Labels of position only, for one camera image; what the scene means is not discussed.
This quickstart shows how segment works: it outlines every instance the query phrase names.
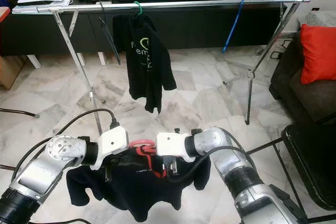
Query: metal clothes rack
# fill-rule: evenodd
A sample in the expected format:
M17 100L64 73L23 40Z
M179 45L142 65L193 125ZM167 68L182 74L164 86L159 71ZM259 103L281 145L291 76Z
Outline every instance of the metal clothes rack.
M266 57L267 53L269 53L271 47L280 36L282 30L287 25L288 21L298 9L301 3L310 2L310 0L245 0L244 5L248 4L270 4L270 3L279 3L280 4L280 23L272 36L270 42L263 50L262 54L258 62L251 68L247 70L246 76L248 78L248 97L247 97L247 111L245 114L245 123L248 125L250 121L250 109L251 109L251 95L252 95L252 86L253 79L255 78L255 71L258 69L259 65ZM287 13L284 13L284 4L292 3L292 6L289 8ZM158 8L179 8L179 7L205 7L205 6L225 6L225 5L239 5L240 0L222 0L222 1L186 1L186 2L160 2L160 3L143 3L141 4L143 9L158 9ZM102 5L72 5L72 6L53 6L53 7L38 7L37 11L39 13L52 13L54 15L55 21L62 33L64 41L69 49L69 52L81 73L83 80L89 90L90 100L92 102L93 107L96 109L96 100L94 90L88 80L88 77L84 71L83 66L80 64L79 58L73 48L73 45L70 41L72 32L76 25L76 20L79 12L89 12L89 11L99 11L99 10L126 10L126 9L138 9L139 6L137 4L102 4ZM60 19L59 14L62 12L73 12L71 24L69 30L66 31L62 20ZM97 112L95 113L96 123L98 127L98 131L101 134L101 125L99 121L99 116Z

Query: black shirt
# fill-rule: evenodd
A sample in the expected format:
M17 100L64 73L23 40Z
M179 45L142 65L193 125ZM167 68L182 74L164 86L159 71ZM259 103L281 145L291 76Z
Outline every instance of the black shirt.
M120 15L113 18L113 37L117 50L126 51L130 94L146 97L145 109L161 112L162 86L176 89L170 56L147 15L137 18Z
M149 169L145 156L138 156L134 150L125 152L128 158L136 162L125 164L120 162L118 166L107 165L111 181L105 182L106 169L91 170L88 166L80 166L67 173L67 186L71 203L75 206L84 206L89 202L85 188L91 188L96 199L106 199L111 205L129 210L138 222L147 219L149 209L159 201L171 203L179 210L181 207L181 194L184 187L194 182L197 190L203 190L210 175L211 162L206 159L196 169L191 177L183 182L172 183L165 178L158 178ZM177 158L177 170L179 174L185 174L193 165L181 158ZM162 169L162 158L152 156L153 169Z

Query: sofa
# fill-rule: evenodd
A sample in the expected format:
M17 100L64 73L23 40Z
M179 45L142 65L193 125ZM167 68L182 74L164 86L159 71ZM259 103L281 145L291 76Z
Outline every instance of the sofa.
M282 99L297 123L336 124L336 81L301 84L303 64L303 48L297 33L272 76L270 93L275 99Z

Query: red cushion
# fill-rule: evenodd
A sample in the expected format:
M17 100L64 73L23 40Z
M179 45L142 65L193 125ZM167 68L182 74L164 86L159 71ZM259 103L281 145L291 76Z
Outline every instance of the red cushion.
M336 27L302 25L304 67L302 84L336 80Z

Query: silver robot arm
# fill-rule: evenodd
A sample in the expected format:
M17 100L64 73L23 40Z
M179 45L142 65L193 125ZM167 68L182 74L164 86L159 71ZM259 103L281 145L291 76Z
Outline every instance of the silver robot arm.
M85 164L97 170L105 157L127 148L128 135L121 126L104 132L97 142L90 143L69 135L51 138L45 150L26 165L3 193L0 223L28 223L61 180L65 168Z
M158 155L179 156L186 162L192 162L196 156L203 156L214 148L233 146L230 137L216 127L193 136L159 133L156 144ZM306 216L286 193L263 183L247 155L235 150L219 150L210 157L230 190L244 224L306 223Z

